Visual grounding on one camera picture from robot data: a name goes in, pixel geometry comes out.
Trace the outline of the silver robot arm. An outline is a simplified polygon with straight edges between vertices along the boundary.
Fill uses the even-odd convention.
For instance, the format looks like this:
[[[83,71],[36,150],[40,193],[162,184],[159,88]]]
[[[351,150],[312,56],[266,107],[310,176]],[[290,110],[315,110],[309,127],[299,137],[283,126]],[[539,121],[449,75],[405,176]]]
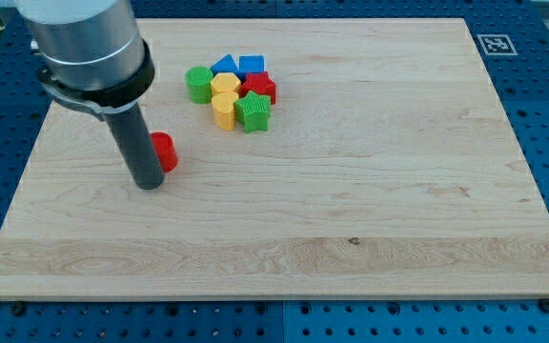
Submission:
[[[154,190],[165,179],[139,107],[155,67],[129,0],[0,1],[6,18],[20,15],[31,50],[45,65],[36,73],[60,106],[109,127],[134,184]]]

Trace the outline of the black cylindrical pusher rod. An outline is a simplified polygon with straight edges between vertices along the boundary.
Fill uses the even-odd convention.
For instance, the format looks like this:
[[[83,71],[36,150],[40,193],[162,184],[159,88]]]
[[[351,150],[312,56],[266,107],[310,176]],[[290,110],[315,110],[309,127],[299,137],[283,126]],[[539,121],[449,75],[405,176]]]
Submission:
[[[165,176],[139,106],[105,113],[104,119],[135,185],[144,191],[158,188]]]

